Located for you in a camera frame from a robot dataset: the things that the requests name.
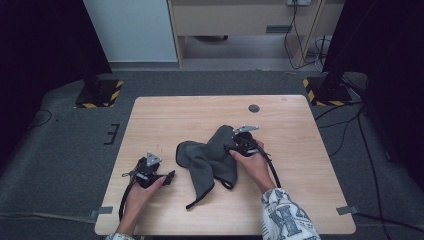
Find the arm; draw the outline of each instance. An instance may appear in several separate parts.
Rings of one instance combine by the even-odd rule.
[[[150,187],[144,189],[138,184],[134,184],[128,194],[125,203],[125,212],[121,222],[114,234],[109,235],[106,240],[133,240],[131,237],[134,234],[138,219],[154,193],[162,186],[165,177],[159,178]]]
[[[263,148],[262,142],[256,142]],[[244,157],[233,150],[230,150],[230,154],[245,168],[262,193],[263,239],[321,239],[306,212],[291,201],[283,189],[276,188],[261,154]]]

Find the light wood tabletop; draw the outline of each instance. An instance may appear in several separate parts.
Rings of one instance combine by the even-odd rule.
[[[255,104],[259,112],[251,112]],[[219,181],[193,208],[196,198],[189,171],[177,165],[176,147],[192,140],[206,143],[222,125],[238,128],[257,125],[253,137],[265,143],[282,187],[314,222],[320,234],[351,234],[350,214],[336,208],[346,200],[325,150],[309,104],[301,95],[140,97],[135,101],[119,154],[103,200],[113,207],[100,214],[99,235],[113,233],[118,210],[132,170],[150,151],[163,161],[158,174],[176,170],[170,186],[158,190],[140,218],[135,234],[157,235],[261,235],[261,194],[238,166],[232,190]]]

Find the yellow and black hazard tape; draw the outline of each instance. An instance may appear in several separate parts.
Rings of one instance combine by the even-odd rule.
[[[308,79],[303,79],[303,86],[305,87],[306,93],[308,94],[309,101],[311,102],[312,106],[341,106],[351,103],[351,101],[318,101],[315,98],[315,94]]]
[[[118,81],[116,83],[115,89],[113,91],[113,94],[110,96],[110,100],[108,102],[103,103],[92,103],[92,102],[85,102],[85,103],[75,103],[76,108],[97,108],[97,107],[111,107],[116,101],[116,98],[118,98],[119,92],[121,91],[121,87],[124,81]]]

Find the person's left hand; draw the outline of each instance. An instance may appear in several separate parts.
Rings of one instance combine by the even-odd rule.
[[[125,202],[124,215],[122,216],[122,220],[116,230],[117,233],[123,233],[128,236],[132,236],[134,234],[138,218],[146,208],[150,198],[162,186],[165,179],[166,176],[159,178],[146,189],[140,187],[137,183],[132,186]]]

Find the gray carpet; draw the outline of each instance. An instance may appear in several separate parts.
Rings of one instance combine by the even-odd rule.
[[[98,209],[133,103],[139,96],[306,95],[302,79],[319,75],[278,71],[116,72],[115,76],[122,79],[124,85],[115,105],[95,109],[73,107],[82,81],[53,90],[45,96],[43,110],[36,115],[34,127],[22,139],[12,164],[0,179],[0,212],[88,217],[91,210]],[[339,108],[320,118],[317,125],[346,121],[355,116],[360,107],[358,104]],[[330,108],[311,106],[314,116]],[[51,112],[51,118],[44,110]],[[423,228],[423,192],[401,163],[385,159],[385,150],[369,119],[361,115],[361,123],[376,167],[384,216]],[[120,128],[114,144],[104,145],[111,140],[108,135],[114,130],[111,124],[120,124]],[[329,154],[342,142],[344,126],[320,129]],[[378,216],[374,179],[356,120],[349,124],[341,149],[330,159],[348,204],[358,206],[362,213]],[[385,239],[379,221],[360,216],[354,216],[354,220],[357,231],[353,235],[322,238]],[[392,239],[424,237],[404,227],[386,225]],[[102,239],[94,233],[94,224],[34,218],[0,219],[0,236],[0,239]]]

